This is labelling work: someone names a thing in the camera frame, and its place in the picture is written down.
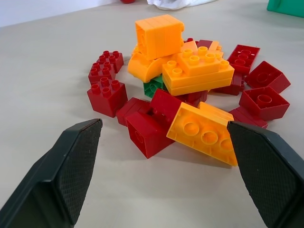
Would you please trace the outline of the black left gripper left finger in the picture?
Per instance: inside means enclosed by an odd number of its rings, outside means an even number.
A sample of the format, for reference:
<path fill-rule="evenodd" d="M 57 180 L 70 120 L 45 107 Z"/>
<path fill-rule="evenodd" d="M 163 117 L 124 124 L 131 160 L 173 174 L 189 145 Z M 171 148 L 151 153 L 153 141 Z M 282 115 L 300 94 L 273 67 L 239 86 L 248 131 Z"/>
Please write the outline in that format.
<path fill-rule="evenodd" d="M 62 132 L 0 210 L 0 228 L 74 228 L 93 175 L 103 122 Z"/>

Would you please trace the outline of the upside-down red 2x4 building brick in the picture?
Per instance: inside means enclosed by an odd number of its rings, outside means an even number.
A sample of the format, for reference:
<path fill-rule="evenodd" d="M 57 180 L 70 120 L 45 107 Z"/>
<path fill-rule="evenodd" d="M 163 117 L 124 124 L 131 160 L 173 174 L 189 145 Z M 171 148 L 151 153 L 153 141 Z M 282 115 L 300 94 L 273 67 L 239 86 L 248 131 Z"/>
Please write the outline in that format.
<path fill-rule="evenodd" d="M 228 62 L 236 72 L 249 74 L 259 51 L 259 47 L 238 44 L 229 56 Z"/>

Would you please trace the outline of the upside-down red 2x2 building brick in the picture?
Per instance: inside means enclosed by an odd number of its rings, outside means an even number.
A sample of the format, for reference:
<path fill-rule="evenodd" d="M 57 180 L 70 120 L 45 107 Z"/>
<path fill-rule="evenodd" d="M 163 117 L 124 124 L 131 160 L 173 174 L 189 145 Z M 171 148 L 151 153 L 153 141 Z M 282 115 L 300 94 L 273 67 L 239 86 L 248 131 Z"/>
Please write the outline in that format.
<path fill-rule="evenodd" d="M 266 61 L 262 61 L 249 73 L 245 82 L 251 88 L 271 87 L 277 93 L 281 93 L 291 85 L 282 71 Z"/>
<path fill-rule="evenodd" d="M 250 89 L 242 92 L 239 105 L 264 121 L 280 119 L 290 103 L 271 87 Z"/>

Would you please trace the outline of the large flat orange toy block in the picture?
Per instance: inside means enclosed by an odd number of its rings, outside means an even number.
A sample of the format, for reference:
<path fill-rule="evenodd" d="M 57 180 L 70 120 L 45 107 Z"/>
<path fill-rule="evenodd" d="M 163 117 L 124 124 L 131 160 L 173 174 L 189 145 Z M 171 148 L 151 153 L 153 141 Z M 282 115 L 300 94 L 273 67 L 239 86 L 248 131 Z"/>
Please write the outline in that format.
<path fill-rule="evenodd" d="M 172 60 L 162 65 L 162 79 L 169 93 L 177 96 L 229 86 L 234 71 L 229 62 L 222 60 L 219 70 L 215 73 L 188 76 L 180 65 Z"/>

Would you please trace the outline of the long red studded toy block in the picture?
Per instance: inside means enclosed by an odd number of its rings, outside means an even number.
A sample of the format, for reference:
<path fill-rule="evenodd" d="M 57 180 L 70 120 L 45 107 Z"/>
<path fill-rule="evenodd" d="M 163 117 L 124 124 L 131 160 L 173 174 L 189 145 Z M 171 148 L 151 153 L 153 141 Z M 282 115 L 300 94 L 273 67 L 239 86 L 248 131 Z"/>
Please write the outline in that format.
<path fill-rule="evenodd" d="M 105 50 L 99 56 L 96 62 L 92 64 L 91 70 L 88 74 L 88 79 L 91 85 L 97 84 L 102 77 L 115 80 L 116 74 L 124 65 L 123 55 L 121 52 L 109 52 Z"/>

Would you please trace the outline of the red square studded toy block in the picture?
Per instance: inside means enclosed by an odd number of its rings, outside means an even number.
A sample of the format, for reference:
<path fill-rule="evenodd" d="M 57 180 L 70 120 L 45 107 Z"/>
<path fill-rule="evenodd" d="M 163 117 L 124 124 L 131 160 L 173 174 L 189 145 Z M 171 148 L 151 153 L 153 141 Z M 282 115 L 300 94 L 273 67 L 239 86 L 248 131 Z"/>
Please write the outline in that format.
<path fill-rule="evenodd" d="M 107 77 L 91 85 L 87 95 L 94 111 L 112 118 L 128 101 L 125 84 Z"/>

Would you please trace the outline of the long orange hollow toy block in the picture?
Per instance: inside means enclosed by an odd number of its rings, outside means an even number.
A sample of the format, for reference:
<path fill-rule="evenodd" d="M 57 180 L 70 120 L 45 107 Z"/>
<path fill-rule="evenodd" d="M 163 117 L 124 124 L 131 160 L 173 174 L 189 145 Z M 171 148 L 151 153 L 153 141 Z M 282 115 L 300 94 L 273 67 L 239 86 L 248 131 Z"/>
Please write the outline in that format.
<path fill-rule="evenodd" d="M 233 115 L 200 102 L 198 107 L 181 103 L 167 137 L 231 166 L 237 166 L 227 130 Z"/>

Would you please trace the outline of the white cloth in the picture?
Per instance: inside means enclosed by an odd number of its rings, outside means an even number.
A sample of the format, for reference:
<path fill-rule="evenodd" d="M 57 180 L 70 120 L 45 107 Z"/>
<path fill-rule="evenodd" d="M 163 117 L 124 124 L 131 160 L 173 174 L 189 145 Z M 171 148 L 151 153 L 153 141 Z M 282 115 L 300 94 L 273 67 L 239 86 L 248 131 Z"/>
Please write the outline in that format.
<path fill-rule="evenodd" d="M 149 5 L 154 5 L 160 10 L 180 10 L 211 3 L 217 0 L 147 0 Z"/>

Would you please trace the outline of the tall orange toy block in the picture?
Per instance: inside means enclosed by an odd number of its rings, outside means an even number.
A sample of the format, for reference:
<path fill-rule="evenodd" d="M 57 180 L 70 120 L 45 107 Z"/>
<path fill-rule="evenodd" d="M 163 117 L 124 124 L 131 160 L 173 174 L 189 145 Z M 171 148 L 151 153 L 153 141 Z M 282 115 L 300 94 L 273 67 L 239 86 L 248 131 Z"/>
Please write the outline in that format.
<path fill-rule="evenodd" d="M 184 24 L 171 15 L 138 20 L 135 28 L 138 49 L 148 60 L 176 54 L 183 46 Z"/>

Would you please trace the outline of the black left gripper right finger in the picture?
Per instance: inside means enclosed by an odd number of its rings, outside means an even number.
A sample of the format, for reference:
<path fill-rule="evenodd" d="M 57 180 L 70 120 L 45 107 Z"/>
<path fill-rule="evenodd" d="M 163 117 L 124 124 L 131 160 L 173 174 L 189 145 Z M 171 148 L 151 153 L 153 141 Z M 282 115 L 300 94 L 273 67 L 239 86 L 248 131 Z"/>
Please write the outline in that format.
<path fill-rule="evenodd" d="M 277 133 L 230 121 L 242 179 L 268 228 L 304 228 L 304 160 Z"/>

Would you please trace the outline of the green object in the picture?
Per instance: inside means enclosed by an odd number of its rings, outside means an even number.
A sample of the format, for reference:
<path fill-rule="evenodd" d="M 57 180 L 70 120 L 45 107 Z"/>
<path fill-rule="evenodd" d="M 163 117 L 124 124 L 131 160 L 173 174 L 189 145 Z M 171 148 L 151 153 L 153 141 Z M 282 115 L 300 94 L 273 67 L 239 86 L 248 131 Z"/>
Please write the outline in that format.
<path fill-rule="evenodd" d="M 304 0 L 269 0 L 267 10 L 304 18 Z"/>

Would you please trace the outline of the curved orange toy block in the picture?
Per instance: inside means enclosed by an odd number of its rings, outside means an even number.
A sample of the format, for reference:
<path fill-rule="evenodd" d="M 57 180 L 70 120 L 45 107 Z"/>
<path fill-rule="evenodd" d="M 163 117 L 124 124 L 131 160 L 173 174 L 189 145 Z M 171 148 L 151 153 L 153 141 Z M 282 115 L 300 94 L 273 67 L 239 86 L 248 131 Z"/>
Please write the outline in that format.
<path fill-rule="evenodd" d="M 162 73 L 162 65 L 170 61 L 172 58 L 173 55 L 147 60 L 147 58 L 139 51 L 138 45 L 136 45 L 133 49 L 127 70 L 131 75 L 140 79 L 142 82 L 148 83 L 151 79 Z"/>

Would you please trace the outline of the green toy block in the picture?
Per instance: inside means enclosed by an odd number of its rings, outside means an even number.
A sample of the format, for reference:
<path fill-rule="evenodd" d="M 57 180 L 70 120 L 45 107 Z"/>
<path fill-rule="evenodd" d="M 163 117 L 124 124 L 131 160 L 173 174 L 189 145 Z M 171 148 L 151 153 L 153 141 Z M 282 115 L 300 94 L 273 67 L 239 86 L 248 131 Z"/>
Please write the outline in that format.
<path fill-rule="evenodd" d="M 162 79 L 162 74 L 151 79 L 148 83 L 143 84 L 144 94 L 149 98 L 153 98 L 158 88 L 167 91 L 167 88 Z"/>

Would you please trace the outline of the small orange studded toy block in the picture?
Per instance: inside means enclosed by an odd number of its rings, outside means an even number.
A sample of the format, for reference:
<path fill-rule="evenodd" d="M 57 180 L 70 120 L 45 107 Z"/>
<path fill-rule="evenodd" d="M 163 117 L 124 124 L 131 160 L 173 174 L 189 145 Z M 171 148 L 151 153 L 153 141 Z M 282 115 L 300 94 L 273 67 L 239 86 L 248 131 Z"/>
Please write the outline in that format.
<path fill-rule="evenodd" d="M 177 63 L 188 76 L 215 73 L 220 69 L 223 52 L 208 50 L 201 46 L 197 50 L 185 49 L 177 54 Z"/>

